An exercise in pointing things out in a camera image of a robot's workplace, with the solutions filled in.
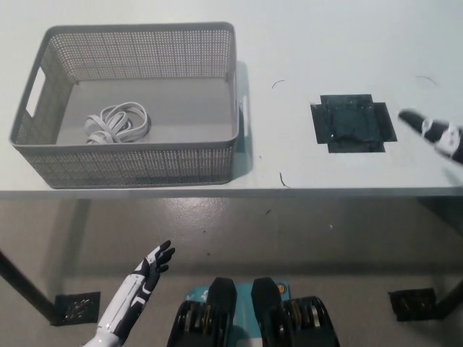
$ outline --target mesh basket wall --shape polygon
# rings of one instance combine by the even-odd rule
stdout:
[[[237,112],[234,31],[226,23],[55,27],[30,75],[46,81],[34,117],[23,95],[12,144],[53,188],[220,184],[232,177],[235,140],[172,145],[58,146],[69,95],[86,80],[221,78]]]

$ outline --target black table foot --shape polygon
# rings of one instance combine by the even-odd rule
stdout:
[[[389,298],[398,322],[443,320],[463,302],[463,280],[439,302],[432,288],[395,291]]]

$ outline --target gray plastic basket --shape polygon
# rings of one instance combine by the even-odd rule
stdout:
[[[228,23],[53,27],[11,143],[53,188],[226,183],[238,135],[236,62]],[[40,68],[45,82],[31,116]],[[86,145],[85,117],[127,101],[146,108],[148,136]]]

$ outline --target white table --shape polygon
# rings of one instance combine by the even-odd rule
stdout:
[[[0,197],[125,198],[281,194],[461,195],[463,169],[397,120],[403,108],[463,124],[463,6],[439,0],[4,1]],[[9,144],[27,76],[53,25],[227,21],[237,32],[246,153],[221,186],[53,190]],[[284,80],[275,85],[275,81]],[[386,102],[398,142],[330,154],[310,103],[360,94]]]

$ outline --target robotic finger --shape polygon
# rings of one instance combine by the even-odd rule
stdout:
[[[164,242],[125,278],[98,323],[95,337],[84,347],[120,347],[124,344],[161,273],[169,269],[167,263],[173,253],[175,248],[171,248],[171,242]]]
[[[441,155],[463,164],[463,131],[461,128],[447,121],[425,118],[412,110],[401,111],[399,119],[427,140]]]

